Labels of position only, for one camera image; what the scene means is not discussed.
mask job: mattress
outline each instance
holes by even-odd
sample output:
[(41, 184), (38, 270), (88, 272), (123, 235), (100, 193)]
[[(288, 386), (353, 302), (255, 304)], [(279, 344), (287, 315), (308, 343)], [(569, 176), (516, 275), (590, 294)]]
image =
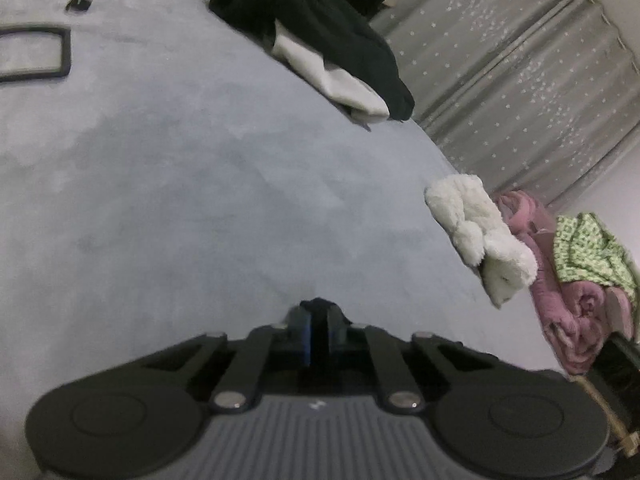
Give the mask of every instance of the mattress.
[[(68, 1), (0, 0), (72, 53), (67, 78), (0, 85), (0, 478), (36, 473), (22, 425), (47, 390), (317, 296), (558, 368), (528, 293), (494, 308), (431, 217), (454, 170), (414, 122), (351, 122), (206, 0)], [(0, 45), (0, 72), (60, 55)]]

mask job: gray curtain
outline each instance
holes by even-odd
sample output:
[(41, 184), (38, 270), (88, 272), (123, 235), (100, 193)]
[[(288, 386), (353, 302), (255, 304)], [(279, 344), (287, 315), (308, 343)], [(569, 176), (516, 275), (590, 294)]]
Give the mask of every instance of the gray curtain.
[(593, 0), (401, 0), (372, 26), (414, 119), (490, 192), (560, 208), (640, 139), (640, 75)]

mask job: pink blanket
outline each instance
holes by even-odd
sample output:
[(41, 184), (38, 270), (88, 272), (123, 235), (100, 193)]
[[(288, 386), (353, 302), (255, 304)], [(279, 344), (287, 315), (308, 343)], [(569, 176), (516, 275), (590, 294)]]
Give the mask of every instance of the pink blanket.
[[(498, 197), (496, 204), (511, 232), (538, 261), (538, 275), (529, 290), (546, 339), (569, 373), (587, 372), (612, 332), (607, 291), (593, 282), (558, 282), (553, 254), (556, 222), (538, 200), (523, 191), (511, 191)], [(611, 293), (630, 328), (628, 297), (618, 288), (610, 288)]]

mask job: white logo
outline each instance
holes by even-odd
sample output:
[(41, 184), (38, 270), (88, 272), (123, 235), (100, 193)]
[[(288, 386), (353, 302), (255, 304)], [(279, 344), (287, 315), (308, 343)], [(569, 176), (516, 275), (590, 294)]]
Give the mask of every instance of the white logo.
[(316, 402), (310, 402), (309, 403), (309, 407), (313, 410), (322, 410), (322, 408), (324, 408), (326, 406), (326, 402), (324, 402), (324, 400), (316, 400)]

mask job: plush toy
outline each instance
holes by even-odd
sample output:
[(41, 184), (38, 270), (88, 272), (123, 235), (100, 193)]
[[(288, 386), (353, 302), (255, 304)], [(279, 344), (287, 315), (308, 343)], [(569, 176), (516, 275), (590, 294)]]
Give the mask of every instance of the plush toy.
[(484, 288), (496, 306), (536, 279), (535, 256), (511, 234), (479, 177), (450, 175), (427, 188), (424, 199), (462, 260), (480, 266)]

